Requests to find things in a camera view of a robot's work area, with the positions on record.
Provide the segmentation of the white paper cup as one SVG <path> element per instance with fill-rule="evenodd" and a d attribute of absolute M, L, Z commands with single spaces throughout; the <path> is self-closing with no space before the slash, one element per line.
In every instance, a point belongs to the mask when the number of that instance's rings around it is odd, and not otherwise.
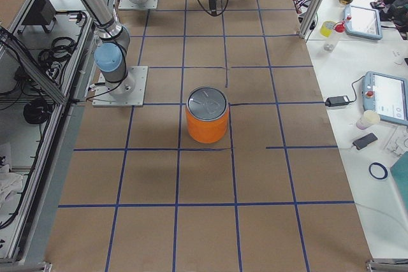
<path fill-rule="evenodd" d="M 356 127 L 360 130 L 368 129 L 369 127 L 376 125 L 380 122 L 381 118 L 379 114 L 372 110 L 366 110 L 362 116 L 356 122 Z"/>

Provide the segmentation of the orange can with silver lid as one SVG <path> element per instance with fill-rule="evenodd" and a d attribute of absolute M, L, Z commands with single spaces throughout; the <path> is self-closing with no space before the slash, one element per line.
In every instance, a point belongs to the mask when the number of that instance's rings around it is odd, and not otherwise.
<path fill-rule="evenodd" d="M 187 98 L 187 131 L 195 141 L 219 141 L 226 134 L 228 117 L 228 100 L 219 89 L 199 87 Z"/>

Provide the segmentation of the black power adapter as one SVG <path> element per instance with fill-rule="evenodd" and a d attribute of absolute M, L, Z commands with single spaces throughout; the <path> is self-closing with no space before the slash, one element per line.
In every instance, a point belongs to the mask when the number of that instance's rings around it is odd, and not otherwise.
<path fill-rule="evenodd" d="M 332 96 L 328 97 L 324 102 L 327 107 L 347 106 L 349 103 L 348 96 Z"/>

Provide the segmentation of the black smartphone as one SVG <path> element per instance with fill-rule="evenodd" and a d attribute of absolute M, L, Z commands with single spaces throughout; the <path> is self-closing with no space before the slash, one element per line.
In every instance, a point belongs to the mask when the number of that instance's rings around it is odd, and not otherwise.
<path fill-rule="evenodd" d="M 362 150 L 369 146 L 371 143 L 374 143 L 378 140 L 377 136 L 374 133 L 368 133 L 352 142 L 352 145 L 357 150 Z"/>

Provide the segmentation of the far teach pendant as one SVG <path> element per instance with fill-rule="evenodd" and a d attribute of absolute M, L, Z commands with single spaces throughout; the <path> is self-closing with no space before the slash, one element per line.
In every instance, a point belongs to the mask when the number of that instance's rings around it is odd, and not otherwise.
<path fill-rule="evenodd" d="M 343 12 L 348 35 L 371 40 L 383 38 L 380 16 L 376 9 L 348 4 Z"/>

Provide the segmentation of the teach pendant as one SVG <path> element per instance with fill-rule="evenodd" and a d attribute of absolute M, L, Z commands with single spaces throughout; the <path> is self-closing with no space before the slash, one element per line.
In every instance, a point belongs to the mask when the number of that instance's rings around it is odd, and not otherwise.
<path fill-rule="evenodd" d="M 348 4 L 343 12 L 348 35 L 371 40 L 383 38 L 380 16 L 376 9 Z"/>
<path fill-rule="evenodd" d="M 407 79 L 368 71 L 362 83 L 363 109 L 383 121 L 407 126 Z"/>

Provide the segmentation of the near teach pendant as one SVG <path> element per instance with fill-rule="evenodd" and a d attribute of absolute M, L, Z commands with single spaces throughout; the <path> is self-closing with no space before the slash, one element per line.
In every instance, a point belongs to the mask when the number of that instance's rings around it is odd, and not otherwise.
<path fill-rule="evenodd" d="M 383 121 L 407 126 L 407 79 L 368 71 L 362 83 L 363 109 Z"/>

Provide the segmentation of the aluminium side frame rail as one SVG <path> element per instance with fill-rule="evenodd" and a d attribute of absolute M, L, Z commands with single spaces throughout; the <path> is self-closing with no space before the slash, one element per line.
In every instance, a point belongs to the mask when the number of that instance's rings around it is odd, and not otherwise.
<path fill-rule="evenodd" d="M 41 87 L 41 89 L 52 98 L 57 104 L 66 104 L 67 95 L 64 95 L 58 85 L 51 80 L 42 70 L 40 65 L 34 60 L 22 43 L 1 26 L 1 44 L 8 52 L 11 52 L 17 59 L 24 71 Z"/>

